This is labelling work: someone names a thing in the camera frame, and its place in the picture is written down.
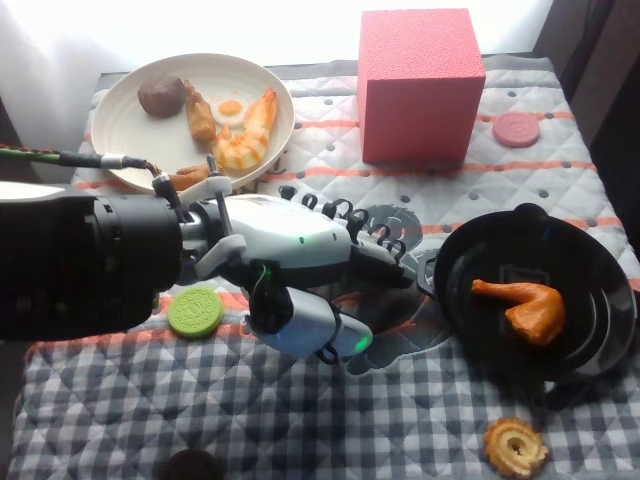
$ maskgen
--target green light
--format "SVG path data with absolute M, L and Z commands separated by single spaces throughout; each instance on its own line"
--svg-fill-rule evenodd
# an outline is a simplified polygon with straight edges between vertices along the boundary
M 372 341 L 373 341 L 373 337 L 370 337 L 370 336 L 362 337 L 360 340 L 358 340 L 358 343 L 356 343 L 356 346 L 353 347 L 353 353 L 362 352 L 365 348 L 367 348 L 371 344 Z

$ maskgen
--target frying pan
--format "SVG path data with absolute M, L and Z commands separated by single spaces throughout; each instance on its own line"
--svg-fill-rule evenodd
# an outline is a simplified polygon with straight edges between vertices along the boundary
M 532 282 L 560 292 L 567 313 L 550 344 L 529 344 L 511 328 L 513 304 L 471 294 L 471 283 Z M 629 349 L 633 291 L 615 258 L 593 237 L 539 206 L 477 217 L 421 258 L 418 288 L 437 299 L 467 353 L 525 383 L 575 382 L 613 367 Z

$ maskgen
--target checkered pattern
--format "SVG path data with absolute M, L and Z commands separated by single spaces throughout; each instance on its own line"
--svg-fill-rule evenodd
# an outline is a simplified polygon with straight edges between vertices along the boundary
M 532 63 L 488 71 L 479 113 L 568 112 L 557 79 L 540 67 L 548 63 L 522 62 Z M 286 83 L 299 122 L 355 118 L 354 77 Z M 98 92 L 96 102 L 103 95 Z M 439 247 L 448 229 L 438 225 L 535 199 L 553 215 L 588 219 L 584 228 L 630 278 L 640 277 L 619 224 L 598 222 L 613 214 L 597 174 L 571 166 L 590 163 L 575 122 L 545 118 L 541 130 L 536 146 L 509 151 L 491 141 L 490 124 L 479 120 L 467 164 L 537 159 L 557 161 L 556 167 L 394 179 L 359 162 L 357 129 L 301 128 L 269 181 L 248 189 L 277 194 L 279 186 L 293 184 L 298 196 L 313 192 L 321 201 L 346 197 L 362 208 L 405 204 L 421 224 L 413 256 Z M 313 167 L 371 175 L 328 176 Z M 75 181 L 96 193 L 121 188 L 105 179 L 80 171 Z M 548 197 L 539 195 L 541 189 Z M 401 203 L 403 196 L 409 202 Z M 483 434 L 490 421 L 506 416 L 532 422 L 543 433 L 551 458 L 539 478 L 640 476 L 637 342 L 618 371 L 580 396 L 572 393 L 571 408 L 553 412 L 530 406 L 517 387 L 467 362 L 433 304 L 421 308 L 409 328 L 382 334 L 365 354 L 331 367 L 259 343 L 242 327 L 241 302 L 232 301 L 238 289 L 209 284 L 227 295 L 213 339 L 177 339 L 159 313 L 127 334 L 36 345 L 18 402 L 9 478 L 157 478 L 172 454 L 194 447 L 222 460 L 228 478 L 492 479 L 497 476 L 484 454 Z M 381 351 L 392 354 L 374 361 Z

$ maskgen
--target pink box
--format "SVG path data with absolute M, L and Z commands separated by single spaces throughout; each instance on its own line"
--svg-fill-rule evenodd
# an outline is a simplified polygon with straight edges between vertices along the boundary
M 364 12 L 358 67 L 363 161 L 461 165 L 484 80 L 466 9 Z

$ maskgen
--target white plate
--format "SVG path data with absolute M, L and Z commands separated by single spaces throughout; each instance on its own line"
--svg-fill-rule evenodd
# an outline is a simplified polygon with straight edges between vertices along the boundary
M 97 153 L 121 153 L 144 158 L 167 173 L 206 163 L 205 153 L 191 139 L 185 107 L 169 118 L 147 115 L 138 102 L 138 88 L 149 77 L 166 73 L 191 81 L 205 100 L 237 92 L 254 102 L 271 87 L 278 99 L 278 113 L 269 148 L 260 166 L 242 176 L 230 176 L 233 188 L 259 177 L 280 156 L 289 141 L 295 116 L 291 94 L 267 69 L 228 55 L 194 53 L 165 58 L 131 72 L 116 83 L 96 110 L 91 138 Z M 129 185 L 151 191 L 151 174 L 128 168 L 112 170 Z

